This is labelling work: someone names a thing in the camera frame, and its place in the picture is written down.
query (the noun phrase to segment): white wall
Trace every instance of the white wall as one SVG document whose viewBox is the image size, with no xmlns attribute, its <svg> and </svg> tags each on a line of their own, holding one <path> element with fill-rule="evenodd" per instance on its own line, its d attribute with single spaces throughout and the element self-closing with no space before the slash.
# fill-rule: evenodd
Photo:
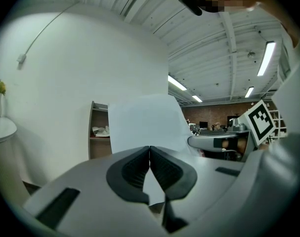
<svg viewBox="0 0 300 237">
<path fill-rule="evenodd" d="M 21 178 L 44 185 L 88 159 L 92 100 L 168 92 L 167 47 L 109 11 L 77 4 L 35 41 L 21 68 L 16 59 L 69 4 L 15 12 L 0 29 L 5 111 L 17 125 L 14 149 Z"/>
</svg>

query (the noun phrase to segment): ceiling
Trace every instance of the ceiling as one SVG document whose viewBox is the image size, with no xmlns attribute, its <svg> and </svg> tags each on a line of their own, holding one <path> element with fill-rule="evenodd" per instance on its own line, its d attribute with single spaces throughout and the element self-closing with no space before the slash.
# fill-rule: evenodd
<svg viewBox="0 0 300 237">
<path fill-rule="evenodd" d="M 277 90 L 281 52 L 281 26 L 260 8 L 234 13 L 204 12 L 198 17 L 178 0 L 21 0 L 20 6 L 43 2 L 79 1 L 121 15 L 127 23 L 141 25 L 167 44 L 169 73 L 187 87 L 169 84 L 169 94 L 181 106 L 256 101 Z M 257 72 L 266 41 L 277 43 L 262 77 Z M 248 58 L 249 52 L 255 53 Z M 244 96 L 255 89 L 249 99 Z M 203 103 L 192 98 L 199 96 Z"/>
</svg>

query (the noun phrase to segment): white sheet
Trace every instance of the white sheet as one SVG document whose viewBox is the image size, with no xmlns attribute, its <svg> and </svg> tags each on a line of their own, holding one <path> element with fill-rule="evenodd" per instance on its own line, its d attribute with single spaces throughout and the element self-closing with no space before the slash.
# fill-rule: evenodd
<svg viewBox="0 0 300 237">
<path fill-rule="evenodd" d="M 191 132 L 180 106 L 169 95 L 149 95 L 108 107 L 113 154 L 120 151 L 157 146 L 199 156 L 187 144 Z M 143 192 L 150 197 L 150 205 L 165 201 L 164 192 L 151 170 L 148 171 Z"/>
</svg>

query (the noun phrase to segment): ceiling light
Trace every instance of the ceiling light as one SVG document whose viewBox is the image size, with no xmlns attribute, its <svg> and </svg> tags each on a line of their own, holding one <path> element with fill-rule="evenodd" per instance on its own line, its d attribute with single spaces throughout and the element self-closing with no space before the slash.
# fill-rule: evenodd
<svg viewBox="0 0 300 237">
<path fill-rule="evenodd" d="M 248 93 L 245 95 L 245 98 L 248 98 L 253 90 L 254 90 L 254 87 L 250 87 L 248 90 Z"/>
<path fill-rule="evenodd" d="M 180 88 L 181 90 L 187 90 L 183 85 L 181 85 L 178 81 L 176 81 L 173 77 L 169 76 L 169 82 L 174 84 L 176 87 Z"/>
<path fill-rule="evenodd" d="M 273 41 L 269 41 L 266 43 L 264 57 L 263 57 L 261 65 L 260 65 L 258 74 L 257 74 L 258 77 L 264 75 L 265 70 L 267 69 L 267 66 L 269 64 L 269 61 L 273 56 L 275 46 L 276 46 L 276 43 Z"/>
<path fill-rule="evenodd" d="M 193 96 L 193 98 L 195 98 L 199 103 L 202 102 L 202 100 L 198 96 Z"/>
</svg>

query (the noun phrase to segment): desk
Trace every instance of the desk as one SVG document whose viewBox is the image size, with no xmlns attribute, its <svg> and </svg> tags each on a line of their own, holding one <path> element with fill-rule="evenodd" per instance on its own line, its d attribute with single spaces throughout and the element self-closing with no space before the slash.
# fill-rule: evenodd
<svg viewBox="0 0 300 237">
<path fill-rule="evenodd" d="M 20 179 L 10 138 L 17 127 L 10 119 L 0 118 L 0 192 L 7 202 L 23 205 L 29 194 Z"/>
</svg>

